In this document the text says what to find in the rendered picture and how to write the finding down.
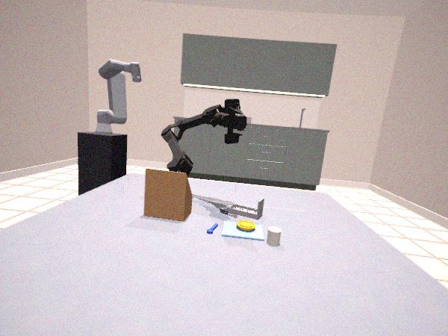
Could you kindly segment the white dish rack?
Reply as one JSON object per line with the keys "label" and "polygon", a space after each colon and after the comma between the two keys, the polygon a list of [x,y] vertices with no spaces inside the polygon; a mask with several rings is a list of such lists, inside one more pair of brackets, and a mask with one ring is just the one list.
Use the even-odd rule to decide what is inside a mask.
{"label": "white dish rack", "polygon": [[250,217],[253,219],[258,219],[262,213],[263,213],[263,207],[264,207],[264,197],[258,201],[258,209],[257,208],[251,208],[243,205],[238,205],[237,202],[235,204],[232,204],[231,207],[228,208],[228,212],[232,214],[241,215],[244,217]]}

